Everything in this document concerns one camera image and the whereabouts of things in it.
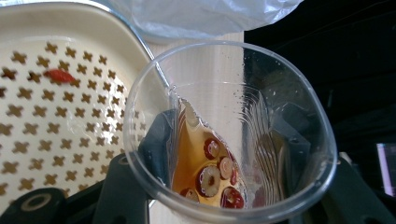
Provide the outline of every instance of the white surface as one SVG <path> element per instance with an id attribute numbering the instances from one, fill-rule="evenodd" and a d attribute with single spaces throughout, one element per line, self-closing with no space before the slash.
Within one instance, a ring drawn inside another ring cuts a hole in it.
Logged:
<path id="1" fill-rule="evenodd" d="M 216 39 L 243 42 L 244 35 L 243 35 L 243 33 L 236 33 L 236 34 L 224 35 L 224 36 L 218 37 Z M 151 49 L 154 56 L 158 56 L 159 54 L 163 53 L 164 51 L 166 51 L 170 48 L 174 48 L 176 46 L 188 44 L 188 43 L 192 43 L 192 42 L 194 42 L 194 40 L 179 40 L 177 42 L 173 42 L 168 45 L 159 45 L 159 44 L 148 43 L 148 47 Z M 191 59 L 197 60 L 197 59 L 199 59 L 199 55 L 197 55 L 195 58 L 191 58 Z M 235 57 L 235 64 L 233 66 L 240 66 L 240 65 L 241 65 L 240 62 L 238 62 L 238 60 Z M 169 208 L 167 208 L 166 206 L 164 206 L 162 203 L 160 203 L 158 201 L 155 202 L 151 206 L 149 218 L 150 218 L 150 224 L 202 223 L 202 222 L 193 222 L 192 220 L 182 218 L 181 216 L 175 214 Z"/>

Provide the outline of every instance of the plastic bag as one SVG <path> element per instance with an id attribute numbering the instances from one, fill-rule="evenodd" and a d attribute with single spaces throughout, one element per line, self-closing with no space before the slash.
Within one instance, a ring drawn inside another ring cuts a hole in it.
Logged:
<path id="1" fill-rule="evenodd" d="M 209 38 L 263 27 L 303 0 L 107 0 L 143 35 Z"/>

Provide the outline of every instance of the brown liquid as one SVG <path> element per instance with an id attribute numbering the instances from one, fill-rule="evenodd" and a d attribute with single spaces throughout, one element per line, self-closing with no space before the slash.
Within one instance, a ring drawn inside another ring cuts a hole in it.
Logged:
<path id="1" fill-rule="evenodd" d="M 195 118 L 195 122 L 191 125 L 191 122 L 188 122 L 188 118 L 186 118 L 186 114 L 188 112 L 183 110 L 178 118 L 178 161 L 173 176 L 172 190 L 180 193 L 183 189 L 190 188 L 197 192 L 200 203 L 220 206 L 221 193 L 225 188 L 232 186 L 231 178 L 220 180 L 219 191 L 215 196 L 203 197 L 198 193 L 197 176 L 207 165 L 218 166 L 221 158 L 229 157 L 233 160 L 233 156 L 224 143 L 214 135 L 213 130 L 203 125 L 198 118 Z M 205 156 L 204 144 L 208 138 L 216 139 L 219 143 L 219 155 L 213 160 Z M 234 162 L 233 167 L 237 172 L 236 162 Z"/>

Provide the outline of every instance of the tea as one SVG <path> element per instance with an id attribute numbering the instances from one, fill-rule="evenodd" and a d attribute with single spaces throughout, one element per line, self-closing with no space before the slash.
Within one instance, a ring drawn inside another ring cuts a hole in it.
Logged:
<path id="1" fill-rule="evenodd" d="M 179 100 L 177 165 L 172 190 L 198 203 L 228 208 L 245 207 L 245 185 L 227 145 Z"/>

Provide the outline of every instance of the clear plastic cup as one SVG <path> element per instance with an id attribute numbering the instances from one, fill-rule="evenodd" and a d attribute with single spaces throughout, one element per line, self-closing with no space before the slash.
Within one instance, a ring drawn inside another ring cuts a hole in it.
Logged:
<path id="1" fill-rule="evenodd" d="M 172 191 L 183 159 L 177 156 L 180 98 L 233 154 L 243 209 Z M 155 58 L 132 86 L 123 132 L 140 185 L 199 222 L 273 223 L 300 214 L 329 187 L 337 160 L 332 128 L 304 75 L 272 51 L 245 43 L 194 43 Z"/>

